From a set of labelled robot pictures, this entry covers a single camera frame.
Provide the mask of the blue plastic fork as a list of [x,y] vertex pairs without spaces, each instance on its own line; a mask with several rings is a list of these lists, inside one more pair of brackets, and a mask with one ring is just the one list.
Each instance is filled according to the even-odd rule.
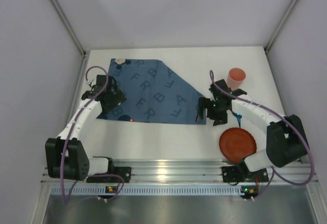
[[235,113],[235,112],[232,112],[232,114],[237,119],[239,128],[241,128],[242,115],[241,114],[238,114],[238,113]]

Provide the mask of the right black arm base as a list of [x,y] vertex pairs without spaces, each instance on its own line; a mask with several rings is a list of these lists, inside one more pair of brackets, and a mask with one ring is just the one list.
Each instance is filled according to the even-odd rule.
[[224,183],[267,183],[269,181],[266,169],[249,172],[242,171],[238,166],[223,166],[221,171]]

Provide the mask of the blue letter placemat cloth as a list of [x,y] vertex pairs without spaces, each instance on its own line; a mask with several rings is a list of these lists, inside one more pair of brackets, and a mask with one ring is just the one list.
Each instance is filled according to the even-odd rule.
[[109,76],[126,101],[99,119],[145,123],[205,125],[198,119],[202,94],[164,62],[155,59],[111,59]]

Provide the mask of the pink plastic cup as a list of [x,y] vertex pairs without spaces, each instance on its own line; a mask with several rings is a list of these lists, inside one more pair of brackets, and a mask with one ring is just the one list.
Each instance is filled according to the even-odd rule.
[[238,89],[246,78],[246,73],[240,68],[232,68],[228,72],[227,86],[232,90]]

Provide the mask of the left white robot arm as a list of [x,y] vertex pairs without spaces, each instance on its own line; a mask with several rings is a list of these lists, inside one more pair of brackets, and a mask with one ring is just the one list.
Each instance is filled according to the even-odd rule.
[[126,101],[112,76],[98,75],[91,90],[86,91],[72,119],[64,130],[45,143],[46,166],[51,178],[83,181],[87,177],[114,173],[113,159],[90,156],[83,141],[95,120]]

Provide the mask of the red plastic plate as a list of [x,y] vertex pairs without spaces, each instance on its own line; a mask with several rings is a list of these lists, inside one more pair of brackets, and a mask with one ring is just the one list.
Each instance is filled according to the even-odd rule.
[[218,145],[224,157],[234,164],[238,164],[241,159],[257,151],[256,141],[252,134],[237,127],[224,131],[219,138]]

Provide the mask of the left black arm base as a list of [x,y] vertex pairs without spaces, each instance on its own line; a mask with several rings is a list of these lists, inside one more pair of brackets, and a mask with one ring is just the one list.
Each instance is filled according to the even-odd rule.
[[87,183],[129,183],[131,167],[114,166],[107,173],[93,175],[86,179]]

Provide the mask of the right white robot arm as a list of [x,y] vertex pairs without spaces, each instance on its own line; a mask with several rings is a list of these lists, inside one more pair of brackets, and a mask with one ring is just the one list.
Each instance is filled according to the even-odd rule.
[[268,167],[282,168],[295,160],[308,156],[313,164],[301,119],[285,116],[255,102],[242,89],[231,90],[225,80],[213,82],[209,88],[213,98],[199,97],[197,120],[208,118],[213,125],[227,124],[227,112],[241,115],[266,135],[266,147],[241,157],[236,162],[239,172],[251,175]]

